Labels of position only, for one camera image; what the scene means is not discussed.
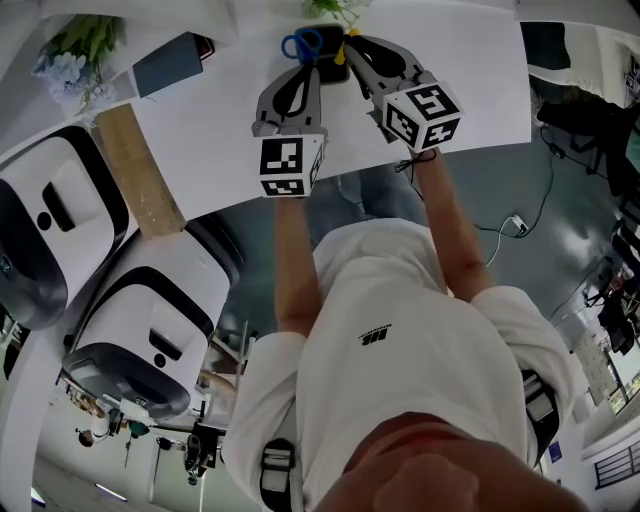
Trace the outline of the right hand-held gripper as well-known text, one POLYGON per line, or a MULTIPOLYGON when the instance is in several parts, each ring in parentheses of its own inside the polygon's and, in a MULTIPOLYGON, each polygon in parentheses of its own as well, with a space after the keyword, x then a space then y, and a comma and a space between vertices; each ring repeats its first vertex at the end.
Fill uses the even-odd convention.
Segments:
POLYGON ((450 87, 408 49, 378 37, 347 35, 344 56, 373 105, 369 116, 389 144, 400 141, 423 152, 454 137, 462 107, 450 87))

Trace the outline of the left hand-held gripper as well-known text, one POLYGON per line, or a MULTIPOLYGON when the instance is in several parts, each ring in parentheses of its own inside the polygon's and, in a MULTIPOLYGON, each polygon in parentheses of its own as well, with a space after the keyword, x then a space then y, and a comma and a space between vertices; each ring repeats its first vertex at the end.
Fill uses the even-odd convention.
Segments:
POLYGON ((320 74, 314 64, 293 68, 259 96, 252 124, 253 160, 263 195, 310 195, 325 158, 320 74))

